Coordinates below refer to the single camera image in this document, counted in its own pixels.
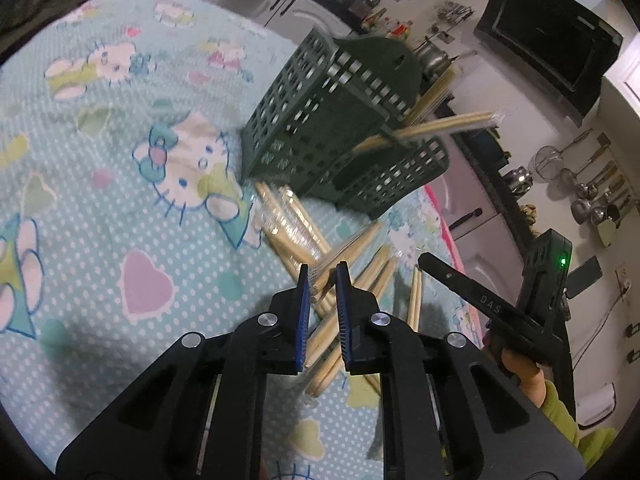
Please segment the cabinet handle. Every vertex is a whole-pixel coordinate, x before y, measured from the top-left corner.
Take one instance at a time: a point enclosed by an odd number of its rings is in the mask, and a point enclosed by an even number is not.
[[[289,5],[280,13],[280,15],[284,16],[284,13],[287,12],[295,2],[296,2],[296,0],[291,0]]]
[[[271,7],[269,7],[269,10],[275,9],[279,3],[280,3],[280,0],[276,0],[276,2]]]
[[[449,226],[449,231],[453,231],[453,229],[455,229],[456,227],[460,227],[463,223],[467,222],[468,220],[471,220],[473,217],[478,217],[481,214],[482,214],[481,207],[479,207],[475,211],[472,211],[471,213],[467,213],[462,218],[458,218],[455,222],[452,222],[452,224]]]

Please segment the dish rack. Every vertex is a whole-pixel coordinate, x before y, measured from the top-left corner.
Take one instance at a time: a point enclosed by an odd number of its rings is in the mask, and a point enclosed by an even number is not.
[[[287,184],[377,218],[449,167],[439,138],[400,143],[420,88],[420,64],[398,40],[334,40],[314,28],[242,130],[242,179]],[[354,154],[367,137],[389,145]]]

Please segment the yellow-green sweater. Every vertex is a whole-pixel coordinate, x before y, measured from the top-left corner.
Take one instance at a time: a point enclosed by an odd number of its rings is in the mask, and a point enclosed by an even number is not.
[[[587,468],[590,468],[602,456],[617,435],[616,430],[613,428],[606,428],[592,431],[590,434],[580,438],[578,425],[569,415],[564,403],[559,399],[558,391],[551,381],[546,381],[545,402],[540,409],[558,428],[560,433],[574,444],[582,455]]]

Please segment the metal bolt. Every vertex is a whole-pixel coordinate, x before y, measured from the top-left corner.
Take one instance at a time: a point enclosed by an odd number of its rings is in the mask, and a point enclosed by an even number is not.
[[[202,341],[202,336],[200,334],[196,334],[191,332],[182,337],[181,343],[185,348],[196,348]]]
[[[260,314],[258,316],[258,324],[262,326],[273,326],[278,322],[278,316],[276,316],[273,312],[265,312],[264,314]]]
[[[387,326],[391,323],[391,318],[384,312],[376,312],[371,316],[371,322],[378,326]]]
[[[460,332],[451,332],[447,335],[447,343],[451,346],[455,346],[455,348],[462,348],[466,345],[466,337],[464,337]]]

